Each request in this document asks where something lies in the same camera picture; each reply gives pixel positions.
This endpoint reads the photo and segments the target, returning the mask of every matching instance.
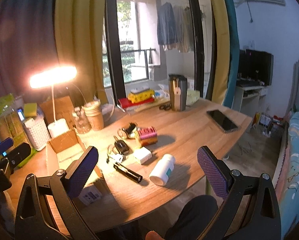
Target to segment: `white pill bottle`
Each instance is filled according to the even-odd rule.
[[[158,186],[165,186],[174,169],[174,164],[175,157],[170,154],[165,154],[150,173],[150,181]]]

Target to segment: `white basket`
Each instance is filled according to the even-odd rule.
[[[51,138],[46,128],[44,118],[42,116],[37,116],[35,120],[30,118],[24,123],[24,128],[34,149],[37,151],[43,150]]]

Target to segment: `open cardboard box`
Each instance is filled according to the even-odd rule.
[[[46,146],[46,165],[48,175],[53,175],[54,172],[60,168],[67,169],[71,162],[79,159],[85,150],[86,146],[80,137],[76,135],[75,130],[70,130],[49,140]],[[91,183],[94,184],[102,195],[110,193],[103,173],[97,165],[85,186]],[[86,206],[78,198],[74,198],[73,202],[78,209]]]

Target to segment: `wooden table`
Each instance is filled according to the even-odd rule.
[[[228,134],[223,133],[206,114],[206,111],[213,109],[221,110],[240,126],[240,129]],[[128,122],[136,122],[140,127],[153,126],[158,133],[157,144],[148,147],[154,153],[149,163],[140,165],[134,162],[132,156],[123,162],[143,176],[140,184],[122,176],[114,170],[112,165],[106,163],[107,146],[114,143],[113,135],[117,135],[117,129]],[[81,215],[89,227],[96,232],[131,222],[152,212],[204,177],[196,156],[200,146],[207,145],[216,157],[221,159],[238,141],[250,122],[251,118],[244,114],[200,99],[183,112],[163,111],[154,107],[132,116],[125,115],[101,131],[91,131],[81,136],[87,146],[93,145],[99,150],[98,166],[103,171],[111,191],[111,194],[80,209]],[[136,148],[134,141],[128,140],[127,143],[132,149]],[[167,153],[176,158],[175,168],[166,186],[159,187],[153,184],[148,176],[157,161]],[[25,176],[31,172],[38,177],[47,175],[45,160],[46,157],[42,151],[11,176],[13,186],[8,191],[15,207]],[[58,217],[53,204],[51,209]]]

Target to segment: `tin can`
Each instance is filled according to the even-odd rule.
[[[135,132],[136,141],[139,147],[157,143],[157,132],[154,127],[140,128]]]

